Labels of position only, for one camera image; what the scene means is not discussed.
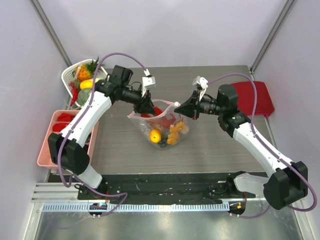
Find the green toy chili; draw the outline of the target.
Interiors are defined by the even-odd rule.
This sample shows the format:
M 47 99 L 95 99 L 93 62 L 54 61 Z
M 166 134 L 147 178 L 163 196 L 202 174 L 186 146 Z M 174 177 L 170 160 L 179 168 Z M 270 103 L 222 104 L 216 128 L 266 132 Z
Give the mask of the green toy chili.
M 163 131 L 163 132 L 161 133 L 161 139 L 162 139 L 162 140 L 163 140 L 163 139 L 167 139 L 169 134 L 170 134 L 169 131 Z

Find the yellow orange toy pepper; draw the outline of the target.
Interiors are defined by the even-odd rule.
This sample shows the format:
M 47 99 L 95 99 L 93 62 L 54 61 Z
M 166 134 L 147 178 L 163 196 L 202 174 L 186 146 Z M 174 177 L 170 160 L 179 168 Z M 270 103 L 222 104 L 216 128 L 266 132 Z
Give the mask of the yellow orange toy pepper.
M 151 130 L 149 132 L 149 140 L 154 144 L 158 144 L 162 140 L 161 132 L 157 129 Z

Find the black toy grapes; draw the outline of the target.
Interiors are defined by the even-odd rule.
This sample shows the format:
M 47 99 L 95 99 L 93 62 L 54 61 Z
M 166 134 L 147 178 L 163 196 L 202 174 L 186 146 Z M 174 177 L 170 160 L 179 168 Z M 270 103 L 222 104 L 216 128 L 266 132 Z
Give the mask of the black toy grapes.
M 170 145 L 167 143 L 167 140 L 162 140 L 158 143 L 158 146 L 161 148 L 161 149 L 166 149 L 168 148 Z

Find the red plastic lobster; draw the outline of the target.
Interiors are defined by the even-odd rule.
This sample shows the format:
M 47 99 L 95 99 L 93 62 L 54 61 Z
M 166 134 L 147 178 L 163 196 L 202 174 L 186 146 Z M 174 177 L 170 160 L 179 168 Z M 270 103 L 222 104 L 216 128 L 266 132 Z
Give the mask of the red plastic lobster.
M 140 114 L 141 118 L 147 119 L 147 123 L 152 128 L 159 130 L 169 129 L 170 126 L 176 121 L 176 117 L 173 113 L 167 112 L 165 115 L 162 115 L 163 111 L 157 106 L 154 106 L 154 110 L 155 115 Z

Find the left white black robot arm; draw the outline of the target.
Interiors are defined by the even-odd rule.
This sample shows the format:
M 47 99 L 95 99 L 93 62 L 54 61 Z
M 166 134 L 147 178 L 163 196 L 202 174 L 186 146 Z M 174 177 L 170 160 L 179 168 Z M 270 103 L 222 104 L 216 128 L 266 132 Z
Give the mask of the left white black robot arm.
M 51 161 L 86 184 L 89 194 L 97 200 L 106 195 L 106 183 L 91 166 L 85 142 L 102 115 L 116 101 L 132 104 L 135 113 L 155 114 L 150 89 L 155 87 L 156 80 L 148 70 L 144 73 L 141 86 L 133 89 L 129 86 L 133 71 L 116 65 L 111 74 L 95 83 L 94 90 L 74 119 L 60 133 L 51 133 L 48 137 Z

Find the beige toy garlic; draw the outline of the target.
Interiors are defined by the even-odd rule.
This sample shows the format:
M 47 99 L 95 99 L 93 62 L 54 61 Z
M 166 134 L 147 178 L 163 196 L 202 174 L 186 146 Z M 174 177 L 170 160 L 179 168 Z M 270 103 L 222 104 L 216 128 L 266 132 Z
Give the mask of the beige toy garlic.
M 180 132 L 184 135 L 186 135 L 188 132 L 189 132 L 189 126 L 187 124 L 184 124 L 182 127 L 181 127 L 181 130 Z

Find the clear zip top bag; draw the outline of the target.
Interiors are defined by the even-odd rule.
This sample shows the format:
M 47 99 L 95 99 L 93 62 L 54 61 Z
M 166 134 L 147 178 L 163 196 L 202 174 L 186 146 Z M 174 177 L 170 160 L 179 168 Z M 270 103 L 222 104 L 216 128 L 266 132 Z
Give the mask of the clear zip top bag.
M 145 139 L 159 149 L 167 149 L 181 142 L 189 133 L 187 118 L 174 110 L 179 102 L 154 99 L 155 114 L 131 112 L 132 121 Z

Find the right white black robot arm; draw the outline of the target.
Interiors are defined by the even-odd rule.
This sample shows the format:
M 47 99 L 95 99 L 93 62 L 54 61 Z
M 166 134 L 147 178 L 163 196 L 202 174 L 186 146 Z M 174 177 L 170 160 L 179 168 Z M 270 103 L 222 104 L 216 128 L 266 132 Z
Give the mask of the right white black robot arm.
M 293 162 L 268 142 L 238 109 L 238 94 L 229 84 L 221 85 L 216 98 L 205 98 L 199 91 L 174 110 L 196 120 L 200 114 L 216 115 L 219 126 L 231 138 L 242 144 L 263 167 L 266 177 L 239 173 L 226 184 L 226 193 L 233 198 L 243 192 L 264 197 L 269 205 L 280 210 L 308 195 L 308 168 Z

